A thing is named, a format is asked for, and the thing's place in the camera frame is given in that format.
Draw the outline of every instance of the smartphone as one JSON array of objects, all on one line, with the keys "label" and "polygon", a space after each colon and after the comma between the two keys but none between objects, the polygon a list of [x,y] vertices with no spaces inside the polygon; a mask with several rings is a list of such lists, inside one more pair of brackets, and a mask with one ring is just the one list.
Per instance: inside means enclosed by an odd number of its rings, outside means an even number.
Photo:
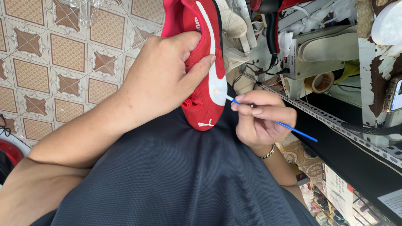
[{"label": "smartphone", "polygon": [[402,109],[402,75],[391,79],[384,103],[384,110],[386,112],[398,111],[400,109]]}]

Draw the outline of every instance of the tape roll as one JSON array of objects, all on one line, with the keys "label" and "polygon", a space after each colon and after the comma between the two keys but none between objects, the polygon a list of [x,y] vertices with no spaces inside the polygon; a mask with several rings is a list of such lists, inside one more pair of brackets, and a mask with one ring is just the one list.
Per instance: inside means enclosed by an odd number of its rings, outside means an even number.
[{"label": "tape roll", "polygon": [[304,79],[304,87],[314,93],[324,93],[334,84],[335,75],[332,72],[319,74]]}]

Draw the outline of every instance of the puma logo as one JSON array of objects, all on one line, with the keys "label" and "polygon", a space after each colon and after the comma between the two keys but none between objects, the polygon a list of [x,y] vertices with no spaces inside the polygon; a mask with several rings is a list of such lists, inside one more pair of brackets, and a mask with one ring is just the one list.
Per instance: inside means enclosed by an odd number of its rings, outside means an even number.
[{"label": "puma logo", "polygon": [[212,121],[212,119],[209,120],[209,123],[208,123],[208,124],[204,124],[204,123],[199,122],[198,125],[199,125],[200,127],[201,127],[201,126],[206,126],[206,125],[213,126],[213,125],[211,125],[211,121]]},{"label": "puma logo", "polygon": [[197,17],[194,17],[195,20],[195,28],[197,29],[197,32],[201,33],[201,25],[200,22],[198,21]]}]

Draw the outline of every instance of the white stripe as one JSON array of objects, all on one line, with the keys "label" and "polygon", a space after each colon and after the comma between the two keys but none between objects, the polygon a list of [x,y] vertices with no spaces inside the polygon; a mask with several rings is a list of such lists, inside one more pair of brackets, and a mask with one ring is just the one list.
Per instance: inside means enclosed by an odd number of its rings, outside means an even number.
[{"label": "white stripe", "polygon": [[[211,49],[209,50],[209,53],[215,54],[215,35],[213,33],[211,22],[209,21],[207,12],[205,11],[202,4],[199,1],[196,1],[195,3],[197,4],[198,8],[200,9],[201,15],[204,17],[204,21],[207,23],[207,26],[208,26],[209,35],[211,37]],[[222,79],[218,79],[218,76],[216,75],[215,62],[213,63],[213,65],[211,66],[211,68],[209,70],[208,78],[209,78],[208,79],[209,96],[211,97],[211,100],[217,105],[225,106],[226,97],[224,95],[219,95],[219,94],[212,92],[213,89],[217,89],[225,95],[228,93],[228,84],[226,83],[226,75]]]}]

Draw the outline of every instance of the patterned tile floor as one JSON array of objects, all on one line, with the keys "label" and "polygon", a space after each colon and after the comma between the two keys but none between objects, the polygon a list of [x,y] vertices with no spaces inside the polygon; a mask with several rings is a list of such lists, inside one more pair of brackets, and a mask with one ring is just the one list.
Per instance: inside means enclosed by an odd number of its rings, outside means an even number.
[{"label": "patterned tile floor", "polygon": [[163,20],[162,0],[0,0],[0,113],[12,134],[31,147],[116,92]]}]

